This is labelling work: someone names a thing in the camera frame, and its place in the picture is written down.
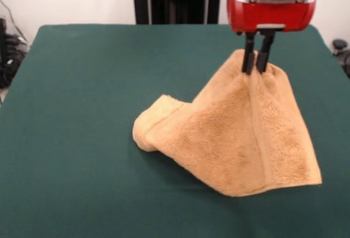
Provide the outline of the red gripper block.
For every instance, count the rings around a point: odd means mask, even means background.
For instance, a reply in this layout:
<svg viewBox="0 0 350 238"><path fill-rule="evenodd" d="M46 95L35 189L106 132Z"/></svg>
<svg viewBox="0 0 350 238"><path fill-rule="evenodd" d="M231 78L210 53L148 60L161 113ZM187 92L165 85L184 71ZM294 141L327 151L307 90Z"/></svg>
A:
<svg viewBox="0 0 350 238"><path fill-rule="evenodd" d="M231 29L245 33L242 72L251 74L255 60L255 32L304 30L311 22L316 0L227 0L226 7ZM256 68L259 73L264 73L276 32L261 31L260 34L264 39L258 52Z"/></svg>

